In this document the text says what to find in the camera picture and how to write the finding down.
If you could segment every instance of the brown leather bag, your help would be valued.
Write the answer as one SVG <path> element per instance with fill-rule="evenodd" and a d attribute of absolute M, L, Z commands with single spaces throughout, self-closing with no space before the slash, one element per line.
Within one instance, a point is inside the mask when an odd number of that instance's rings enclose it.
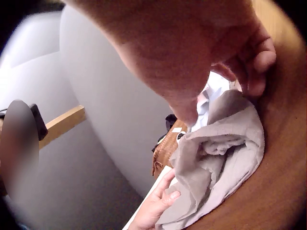
<path fill-rule="evenodd" d="M 158 178 L 165 165 L 172 167 L 169 163 L 169 158 L 177 149 L 176 141 L 178 132 L 173 132 L 174 128 L 182 128 L 181 131 L 187 132 L 187 126 L 180 120 L 177 120 L 169 132 L 164 137 L 163 141 L 157 146 L 153 154 L 153 170 L 152 175 Z"/>

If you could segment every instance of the skin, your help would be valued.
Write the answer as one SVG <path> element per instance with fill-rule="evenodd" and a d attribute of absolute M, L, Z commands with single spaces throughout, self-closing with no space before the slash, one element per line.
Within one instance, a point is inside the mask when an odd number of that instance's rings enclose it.
<path fill-rule="evenodd" d="M 276 61 L 272 39 L 249 0 L 65 2 L 99 27 L 127 68 L 187 126 L 197 120 L 197 97 L 210 71 L 237 79 L 255 100 Z M 152 229 L 172 203 L 167 199 L 166 205 L 163 196 L 151 195 L 130 229 Z"/>
<path fill-rule="evenodd" d="M 175 170 L 169 171 L 159 182 L 155 190 L 144 201 L 128 230 L 153 230 L 155 223 L 162 213 L 169 208 L 180 196 L 180 192 L 175 191 L 169 195 L 165 194 L 171 181 L 175 177 Z"/>

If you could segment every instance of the fingernail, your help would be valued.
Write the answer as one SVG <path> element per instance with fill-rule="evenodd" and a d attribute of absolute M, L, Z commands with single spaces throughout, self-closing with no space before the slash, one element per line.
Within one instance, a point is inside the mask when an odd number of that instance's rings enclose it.
<path fill-rule="evenodd" d="M 176 199 L 180 196 L 180 192 L 179 191 L 175 191 L 171 194 L 171 199 Z"/>

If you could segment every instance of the black object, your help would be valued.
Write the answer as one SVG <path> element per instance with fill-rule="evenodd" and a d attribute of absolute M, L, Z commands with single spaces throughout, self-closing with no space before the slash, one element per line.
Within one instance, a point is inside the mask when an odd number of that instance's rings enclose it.
<path fill-rule="evenodd" d="M 175 124 L 177 117 L 175 116 L 175 114 L 170 114 L 165 118 L 165 120 L 166 130 L 168 132 Z"/>
<path fill-rule="evenodd" d="M 180 138 L 182 138 L 184 136 L 183 133 L 179 133 L 178 136 L 177 136 L 177 140 L 180 140 Z"/>
<path fill-rule="evenodd" d="M 43 121 L 43 118 L 41 117 L 41 113 L 39 112 L 38 106 L 36 104 L 32 104 L 29 106 L 31 109 L 31 112 L 35 119 L 35 124 L 37 128 L 37 134 L 38 134 L 38 140 L 43 140 L 45 136 L 48 133 L 48 129 Z M 5 112 L 7 109 L 0 110 L 0 119 L 4 119 Z"/>
<path fill-rule="evenodd" d="M 166 118 L 165 118 L 165 125 L 166 125 L 166 130 L 167 130 L 167 133 L 170 131 L 170 129 L 173 127 L 173 125 L 175 124 L 177 120 L 177 117 L 174 115 L 174 114 L 169 114 Z M 160 137 L 158 139 L 158 143 L 160 140 L 162 140 L 166 134 L 164 134 L 162 137 Z M 154 152 L 156 150 L 156 147 L 158 147 L 158 144 L 155 145 L 155 147 L 151 150 L 152 152 Z"/>

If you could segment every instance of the white paper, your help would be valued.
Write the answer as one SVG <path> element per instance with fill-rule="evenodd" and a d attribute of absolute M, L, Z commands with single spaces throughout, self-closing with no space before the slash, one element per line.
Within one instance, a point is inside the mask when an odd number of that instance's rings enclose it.
<path fill-rule="evenodd" d="M 182 127 L 175 127 L 172 132 L 181 132 Z"/>

